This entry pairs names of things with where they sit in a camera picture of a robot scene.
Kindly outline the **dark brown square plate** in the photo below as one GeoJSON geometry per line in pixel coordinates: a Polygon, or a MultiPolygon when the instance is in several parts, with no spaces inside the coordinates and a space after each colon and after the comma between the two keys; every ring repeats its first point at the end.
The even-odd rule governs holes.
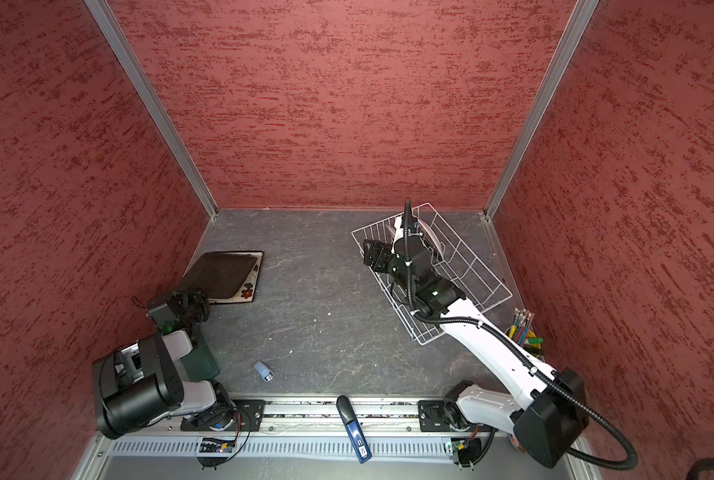
{"type": "Polygon", "coordinates": [[[204,253],[187,270],[176,289],[199,290],[210,301],[228,301],[253,286],[250,277],[257,261],[258,257],[250,253],[204,253]]]}

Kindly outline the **floral square ceramic plate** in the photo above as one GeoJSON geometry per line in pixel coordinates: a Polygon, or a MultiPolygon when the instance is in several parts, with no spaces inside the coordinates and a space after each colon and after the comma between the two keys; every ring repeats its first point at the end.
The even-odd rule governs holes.
{"type": "Polygon", "coordinates": [[[253,300],[260,275],[261,251],[210,252],[205,293],[210,303],[248,303],[253,300]]]}

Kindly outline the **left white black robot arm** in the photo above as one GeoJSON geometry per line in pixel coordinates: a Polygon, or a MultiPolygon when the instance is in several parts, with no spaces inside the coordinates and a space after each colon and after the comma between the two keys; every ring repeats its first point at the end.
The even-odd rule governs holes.
{"type": "Polygon", "coordinates": [[[98,431],[114,440],[171,418],[184,431],[238,431],[241,413],[217,381],[201,332],[209,319],[204,292],[176,290],[143,307],[155,332],[92,364],[98,431]]]}

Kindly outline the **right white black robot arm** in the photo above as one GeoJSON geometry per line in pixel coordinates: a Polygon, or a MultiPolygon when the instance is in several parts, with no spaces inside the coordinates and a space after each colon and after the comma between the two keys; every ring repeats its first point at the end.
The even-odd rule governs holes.
{"type": "Polygon", "coordinates": [[[363,262],[380,279],[400,310],[437,327],[466,347],[506,391],[475,384],[453,394],[455,412],[469,424],[510,433],[539,464],[552,468],[589,424],[584,385],[571,370],[557,372],[529,354],[477,308],[472,291],[449,279],[440,252],[423,235],[391,242],[365,239],[363,262]]]}

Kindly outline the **round patterned plate middle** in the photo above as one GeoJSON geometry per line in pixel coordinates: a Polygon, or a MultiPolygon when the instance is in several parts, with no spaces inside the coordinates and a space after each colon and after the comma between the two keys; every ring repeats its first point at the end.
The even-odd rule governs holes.
{"type": "Polygon", "coordinates": [[[414,225],[418,235],[424,235],[425,237],[430,238],[434,233],[433,229],[423,219],[416,218],[414,225]]]}

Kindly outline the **round patterned plate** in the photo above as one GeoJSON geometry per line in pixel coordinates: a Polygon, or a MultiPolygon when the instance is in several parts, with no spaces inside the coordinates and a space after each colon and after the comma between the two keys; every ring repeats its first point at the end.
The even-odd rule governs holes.
{"type": "Polygon", "coordinates": [[[416,218],[414,225],[418,235],[424,235],[425,237],[430,238],[434,233],[433,229],[423,219],[416,218]]]}
{"type": "Polygon", "coordinates": [[[419,235],[422,239],[422,242],[427,246],[427,248],[430,250],[433,258],[436,261],[441,261],[443,259],[443,254],[445,253],[445,247],[443,246],[442,242],[440,241],[439,237],[437,234],[434,233],[431,235],[430,238],[425,237],[424,235],[419,235]]]}

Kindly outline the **round patterned plate back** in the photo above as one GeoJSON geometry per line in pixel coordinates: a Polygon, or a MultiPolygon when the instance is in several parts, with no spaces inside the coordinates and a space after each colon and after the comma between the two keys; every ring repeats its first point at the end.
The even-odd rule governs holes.
{"type": "Polygon", "coordinates": [[[440,241],[439,237],[437,234],[434,233],[431,235],[430,238],[425,237],[424,235],[419,235],[422,239],[422,242],[427,246],[427,248],[430,250],[433,258],[436,261],[441,261],[443,259],[443,254],[445,253],[445,247],[443,246],[442,242],[440,241]]]}

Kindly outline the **dark green block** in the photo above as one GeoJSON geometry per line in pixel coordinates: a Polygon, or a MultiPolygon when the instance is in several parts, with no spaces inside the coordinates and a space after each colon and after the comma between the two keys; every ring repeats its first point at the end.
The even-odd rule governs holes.
{"type": "Polygon", "coordinates": [[[212,380],[220,369],[213,357],[205,337],[197,325],[191,331],[192,350],[181,358],[186,374],[191,382],[212,380]]]}

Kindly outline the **small light blue object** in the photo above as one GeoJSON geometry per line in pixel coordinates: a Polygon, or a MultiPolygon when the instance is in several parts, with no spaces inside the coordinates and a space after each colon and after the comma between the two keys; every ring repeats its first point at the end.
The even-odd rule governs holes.
{"type": "Polygon", "coordinates": [[[264,382],[271,382],[274,379],[274,372],[263,361],[257,361],[254,369],[264,382]]]}

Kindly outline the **left small circuit board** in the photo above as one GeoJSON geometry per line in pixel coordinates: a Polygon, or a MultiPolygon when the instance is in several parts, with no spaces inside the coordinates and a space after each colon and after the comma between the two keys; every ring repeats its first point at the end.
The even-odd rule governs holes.
{"type": "Polygon", "coordinates": [[[234,452],[236,440],[203,437],[198,447],[198,454],[204,455],[230,455],[234,452]]]}

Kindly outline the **small circuit board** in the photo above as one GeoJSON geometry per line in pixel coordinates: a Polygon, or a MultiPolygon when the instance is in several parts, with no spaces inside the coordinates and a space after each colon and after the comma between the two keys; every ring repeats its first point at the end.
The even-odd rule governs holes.
{"type": "Polygon", "coordinates": [[[452,439],[450,442],[452,462],[461,468],[472,468],[479,462],[482,451],[483,444],[479,438],[452,439]]]}
{"type": "Polygon", "coordinates": [[[230,455],[234,452],[236,440],[203,437],[198,447],[198,454],[204,455],[230,455]]]}

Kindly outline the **yellow pen cup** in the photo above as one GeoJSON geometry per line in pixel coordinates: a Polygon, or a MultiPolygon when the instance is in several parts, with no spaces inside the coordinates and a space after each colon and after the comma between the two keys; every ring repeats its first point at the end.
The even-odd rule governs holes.
{"type": "Polygon", "coordinates": [[[506,335],[522,347],[527,353],[544,359],[544,339],[533,331],[534,313],[527,309],[514,310],[512,325],[505,331],[506,335]]]}

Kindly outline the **blue black handheld tool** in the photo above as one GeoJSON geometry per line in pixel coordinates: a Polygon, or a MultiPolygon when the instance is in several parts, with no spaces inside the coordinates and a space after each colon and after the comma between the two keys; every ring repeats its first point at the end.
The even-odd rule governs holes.
{"type": "Polygon", "coordinates": [[[362,431],[350,399],[340,395],[336,399],[336,409],[345,427],[350,444],[360,464],[372,458],[372,452],[362,431]]]}

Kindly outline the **right small circuit board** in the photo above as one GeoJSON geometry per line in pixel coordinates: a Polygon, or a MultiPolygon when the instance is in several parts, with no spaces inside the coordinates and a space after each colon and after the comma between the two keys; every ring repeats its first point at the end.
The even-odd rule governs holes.
{"type": "Polygon", "coordinates": [[[479,462],[482,451],[483,444],[479,438],[452,439],[450,442],[452,462],[461,468],[472,468],[479,462]]]}

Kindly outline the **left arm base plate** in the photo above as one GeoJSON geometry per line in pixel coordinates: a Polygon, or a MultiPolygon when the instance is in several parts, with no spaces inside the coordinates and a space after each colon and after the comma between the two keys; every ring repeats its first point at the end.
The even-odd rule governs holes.
{"type": "Polygon", "coordinates": [[[208,409],[184,418],[180,430],[184,432],[256,432],[260,429],[266,401],[236,399],[229,403],[217,401],[208,409]]]}

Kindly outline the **aluminium front rail frame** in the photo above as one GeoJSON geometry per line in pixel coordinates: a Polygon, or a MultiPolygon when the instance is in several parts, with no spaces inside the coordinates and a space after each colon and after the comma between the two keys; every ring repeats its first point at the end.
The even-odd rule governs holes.
{"type": "Polygon", "coordinates": [[[203,467],[204,434],[162,421],[137,434],[93,437],[75,479],[599,479],[600,470],[566,457],[548,469],[497,433],[474,466],[454,462],[453,432],[422,430],[415,397],[354,397],[356,417],[372,458],[361,464],[347,438],[333,396],[266,396],[262,406],[243,401],[254,416],[251,432],[235,439],[223,464],[203,467]]]}

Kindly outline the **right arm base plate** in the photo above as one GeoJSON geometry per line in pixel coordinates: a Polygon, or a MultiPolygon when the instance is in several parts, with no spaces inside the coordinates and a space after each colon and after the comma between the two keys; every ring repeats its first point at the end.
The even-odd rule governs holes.
{"type": "Polygon", "coordinates": [[[443,400],[417,402],[420,430],[424,433],[451,432],[443,400]]]}

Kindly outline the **left aluminium corner post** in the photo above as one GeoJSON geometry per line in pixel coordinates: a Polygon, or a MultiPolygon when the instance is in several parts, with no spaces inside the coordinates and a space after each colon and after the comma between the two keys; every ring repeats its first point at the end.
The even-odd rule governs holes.
{"type": "Polygon", "coordinates": [[[192,190],[197,195],[211,220],[218,215],[220,208],[200,174],[196,164],[177,132],[164,105],[148,79],[133,48],[126,39],[107,1],[85,0],[93,20],[112,49],[115,57],[133,85],[140,100],[154,121],[159,133],[176,159],[192,190]]]}

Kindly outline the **aluminium corner post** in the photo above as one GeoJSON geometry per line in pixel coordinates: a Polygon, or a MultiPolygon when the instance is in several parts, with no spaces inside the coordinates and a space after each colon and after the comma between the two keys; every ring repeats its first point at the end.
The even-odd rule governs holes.
{"type": "Polygon", "coordinates": [[[177,132],[164,105],[148,79],[133,48],[126,39],[107,1],[85,0],[93,20],[112,49],[115,57],[133,85],[140,100],[154,121],[159,133],[176,159],[192,190],[197,195],[211,220],[218,215],[220,208],[200,174],[196,164],[177,132]]]}
{"type": "Polygon", "coordinates": [[[578,0],[575,3],[502,174],[484,210],[488,222],[495,220],[499,207],[506,197],[598,5],[598,0],[578,0]]]}

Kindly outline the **right aluminium corner post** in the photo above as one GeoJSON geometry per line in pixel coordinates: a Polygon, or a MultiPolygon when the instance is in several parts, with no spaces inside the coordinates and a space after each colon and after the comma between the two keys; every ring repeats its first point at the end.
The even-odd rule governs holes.
{"type": "Polygon", "coordinates": [[[499,207],[506,197],[598,5],[598,0],[578,0],[575,3],[502,174],[484,210],[488,222],[495,220],[499,207]]]}

